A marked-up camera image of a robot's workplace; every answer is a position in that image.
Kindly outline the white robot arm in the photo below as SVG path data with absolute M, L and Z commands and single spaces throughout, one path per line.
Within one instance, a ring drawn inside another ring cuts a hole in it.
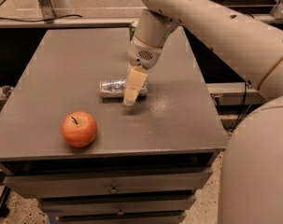
M 141 1 L 123 102 L 134 104 L 167 37 L 187 28 L 267 100 L 226 147 L 218 223 L 283 224 L 283 31 L 209 0 Z

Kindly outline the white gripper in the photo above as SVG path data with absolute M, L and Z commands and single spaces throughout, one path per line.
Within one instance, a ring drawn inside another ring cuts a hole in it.
M 144 44 L 136 36 L 133 37 L 128 49 L 129 64 L 126 71 L 126 91 L 123 98 L 125 105 L 131 106 L 135 103 L 148 78 L 147 70 L 158 62 L 162 51 L 162 49 Z

